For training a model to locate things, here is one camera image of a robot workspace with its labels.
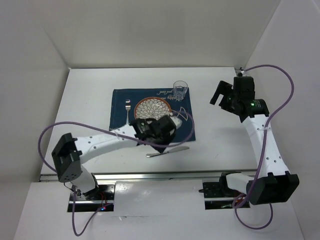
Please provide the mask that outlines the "silver table knife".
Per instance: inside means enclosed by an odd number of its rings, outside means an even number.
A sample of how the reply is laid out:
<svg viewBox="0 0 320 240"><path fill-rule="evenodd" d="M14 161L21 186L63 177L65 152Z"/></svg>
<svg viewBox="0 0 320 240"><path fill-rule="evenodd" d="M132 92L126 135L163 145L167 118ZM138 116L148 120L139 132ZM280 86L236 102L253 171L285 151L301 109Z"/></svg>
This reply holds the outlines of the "silver table knife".
<svg viewBox="0 0 320 240"><path fill-rule="evenodd" d="M171 153L185 151L188 149L189 149L188 146L178 146L178 147L172 148L170 150L164 151L162 153L160 153L160 152L159 153L148 153L148 154L146 154L146 157L153 158L153 157L157 157L157 156L161 156L161 155L165 155L165 154L171 154Z"/></svg>

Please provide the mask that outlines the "floral ceramic plate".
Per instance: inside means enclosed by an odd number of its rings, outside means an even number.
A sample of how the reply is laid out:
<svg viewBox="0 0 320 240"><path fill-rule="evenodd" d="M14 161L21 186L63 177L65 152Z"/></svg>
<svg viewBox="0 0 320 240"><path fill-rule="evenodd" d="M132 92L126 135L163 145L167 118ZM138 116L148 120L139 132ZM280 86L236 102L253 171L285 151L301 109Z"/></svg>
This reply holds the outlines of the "floral ceramic plate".
<svg viewBox="0 0 320 240"><path fill-rule="evenodd" d="M161 97L146 97L134 108L135 119L160 119L172 112L170 104Z"/></svg>

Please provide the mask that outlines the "silver fork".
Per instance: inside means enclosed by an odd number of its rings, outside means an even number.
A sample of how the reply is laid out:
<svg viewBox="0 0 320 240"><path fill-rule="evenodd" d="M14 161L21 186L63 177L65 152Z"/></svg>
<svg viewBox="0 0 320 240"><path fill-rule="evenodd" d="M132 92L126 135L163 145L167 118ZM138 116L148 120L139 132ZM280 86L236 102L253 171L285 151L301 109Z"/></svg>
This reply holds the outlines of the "silver fork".
<svg viewBox="0 0 320 240"><path fill-rule="evenodd" d="M131 100L126 99L125 100L125 110L126 110L126 124L129 123L129 112L131 110Z"/></svg>

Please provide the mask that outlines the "clear drinking glass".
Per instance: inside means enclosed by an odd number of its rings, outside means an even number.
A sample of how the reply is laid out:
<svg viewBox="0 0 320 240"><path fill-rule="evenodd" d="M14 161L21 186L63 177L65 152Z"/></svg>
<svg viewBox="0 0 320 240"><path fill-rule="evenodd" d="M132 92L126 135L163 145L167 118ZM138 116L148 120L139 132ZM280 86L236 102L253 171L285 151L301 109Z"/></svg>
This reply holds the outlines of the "clear drinking glass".
<svg viewBox="0 0 320 240"><path fill-rule="evenodd" d="M173 83L173 96L177 101L182 101L188 91L188 84L185 81L178 80Z"/></svg>

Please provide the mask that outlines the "blue fish placemat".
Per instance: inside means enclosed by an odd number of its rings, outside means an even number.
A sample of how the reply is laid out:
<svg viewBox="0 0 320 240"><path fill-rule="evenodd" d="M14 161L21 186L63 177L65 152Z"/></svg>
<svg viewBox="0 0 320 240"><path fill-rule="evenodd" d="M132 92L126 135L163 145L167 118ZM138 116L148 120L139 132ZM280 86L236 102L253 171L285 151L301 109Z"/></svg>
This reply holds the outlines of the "blue fish placemat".
<svg viewBox="0 0 320 240"><path fill-rule="evenodd" d="M127 111L125 108L126 100L131 101L131 109L129 111L129 122L135 120L134 109L136 104L142 99L148 97L158 97L165 99L171 106L171 113L182 120L181 127L177 130L174 143L182 142L191 132L192 107L190 101L190 93L187 92L184 99L178 101L174 97L172 88L128 88L115 89L112 93L110 124L111 130L119 128L126 124Z"/></svg>

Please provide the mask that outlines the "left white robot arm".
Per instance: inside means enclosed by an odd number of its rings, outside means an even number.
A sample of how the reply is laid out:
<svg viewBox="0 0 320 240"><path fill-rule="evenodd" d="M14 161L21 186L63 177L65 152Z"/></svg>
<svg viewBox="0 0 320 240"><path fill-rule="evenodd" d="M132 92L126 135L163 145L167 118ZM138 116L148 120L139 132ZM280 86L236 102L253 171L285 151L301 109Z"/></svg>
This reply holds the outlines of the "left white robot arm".
<svg viewBox="0 0 320 240"><path fill-rule="evenodd" d="M92 200L99 194L100 187L84 163L109 152L146 143L152 143L156 151L163 153L181 125L178 117L164 115L160 119L137 118L110 133L88 137L73 137L66 133L51 153L58 180L72 183L87 200Z"/></svg>

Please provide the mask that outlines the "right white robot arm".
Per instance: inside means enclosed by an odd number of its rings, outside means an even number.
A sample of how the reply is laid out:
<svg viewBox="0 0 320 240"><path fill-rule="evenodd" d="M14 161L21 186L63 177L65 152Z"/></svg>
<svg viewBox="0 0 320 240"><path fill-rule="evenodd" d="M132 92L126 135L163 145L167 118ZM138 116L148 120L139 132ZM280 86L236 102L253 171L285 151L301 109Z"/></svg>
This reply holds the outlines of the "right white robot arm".
<svg viewBox="0 0 320 240"><path fill-rule="evenodd" d="M255 98L255 83L250 76L236 76L233 84L220 81L210 104L222 96L222 110L239 117L253 147L257 162L255 177L240 172L226 173L218 184L223 196L235 190L248 196L252 205L286 202L300 184L297 174L284 163L270 124L270 113L263 99Z"/></svg>

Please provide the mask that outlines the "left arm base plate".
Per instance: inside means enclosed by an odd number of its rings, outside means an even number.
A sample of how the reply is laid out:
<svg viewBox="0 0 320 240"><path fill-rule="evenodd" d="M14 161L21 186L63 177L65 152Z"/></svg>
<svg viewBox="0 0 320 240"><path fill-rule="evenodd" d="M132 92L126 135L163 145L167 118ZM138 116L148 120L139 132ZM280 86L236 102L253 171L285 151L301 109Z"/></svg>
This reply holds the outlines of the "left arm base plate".
<svg viewBox="0 0 320 240"><path fill-rule="evenodd" d="M102 184L99 188L99 192L89 198L86 198L79 189L76 189L74 198L74 192L71 191L67 211L72 212L74 203L75 213L95 212L96 210L100 212L113 212L116 185L114 183Z"/></svg>

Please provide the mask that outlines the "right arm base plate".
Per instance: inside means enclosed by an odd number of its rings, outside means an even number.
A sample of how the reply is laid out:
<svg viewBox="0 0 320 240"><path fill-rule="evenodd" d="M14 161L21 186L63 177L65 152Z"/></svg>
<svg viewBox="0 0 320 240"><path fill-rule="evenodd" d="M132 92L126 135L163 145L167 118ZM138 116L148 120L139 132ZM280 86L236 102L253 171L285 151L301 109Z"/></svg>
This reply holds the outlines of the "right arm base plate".
<svg viewBox="0 0 320 240"><path fill-rule="evenodd" d="M198 192L203 194L206 210L232 209L234 198L241 194L236 190L222 188L219 182L203 182Z"/></svg>

